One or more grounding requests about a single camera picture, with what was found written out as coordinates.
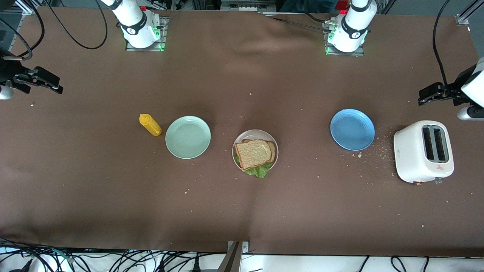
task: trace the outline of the blue plate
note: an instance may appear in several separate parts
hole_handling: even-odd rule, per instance
[[[370,118],[355,109],[344,109],[333,116],[331,136],[342,148],[360,151],[375,139],[375,127]]]

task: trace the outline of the yellow mustard bottle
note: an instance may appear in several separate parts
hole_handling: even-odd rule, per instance
[[[161,127],[149,114],[140,114],[139,123],[143,125],[153,136],[159,136],[161,134]]]

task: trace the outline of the brown tablecloth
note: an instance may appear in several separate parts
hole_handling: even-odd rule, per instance
[[[173,12],[164,52],[126,52],[106,10],[106,44],[85,50],[40,12],[45,38],[24,65],[58,75],[64,94],[33,88],[0,103],[0,236],[87,248],[224,251],[249,240],[256,253],[484,254],[484,122],[458,120],[451,101],[417,106],[418,91],[441,80],[434,17],[375,17],[356,58],[326,56],[320,32],[252,12]],[[99,11],[57,12],[80,42],[102,40]],[[28,16],[21,34],[33,44],[39,33]],[[452,17],[441,19],[437,42],[450,81],[478,59]],[[375,124],[361,158],[331,138],[343,108]],[[163,130],[201,117],[210,146],[178,159],[140,113]],[[442,185],[396,174],[393,134],[419,120],[449,130],[455,172]],[[264,179],[232,160],[248,129],[279,145]]]

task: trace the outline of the bread slice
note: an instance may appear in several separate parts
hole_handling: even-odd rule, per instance
[[[271,160],[269,161],[270,163],[274,162],[275,159],[275,144],[271,141],[266,141],[269,147],[271,148]]]
[[[235,144],[235,151],[243,171],[261,166],[271,160],[272,152],[264,140],[251,140]]]
[[[250,141],[253,141],[253,140],[244,139],[244,140],[242,140],[242,143],[248,143]],[[271,148],[271,154],[272,154],[271,159],[270,159],[270,161],[268,161],[268,163],[273,163],[274,159],[275,159],[275,153],[276,153],[275,144],[271,141],[266,141],[266,142],[269,145],[269,147]]]

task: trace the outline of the light green plate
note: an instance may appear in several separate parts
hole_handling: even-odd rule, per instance
[[[166,131],[166,147],[175,157],[193,159],[200,156],[210,144],[210,128],[195,116],[176,119]]]

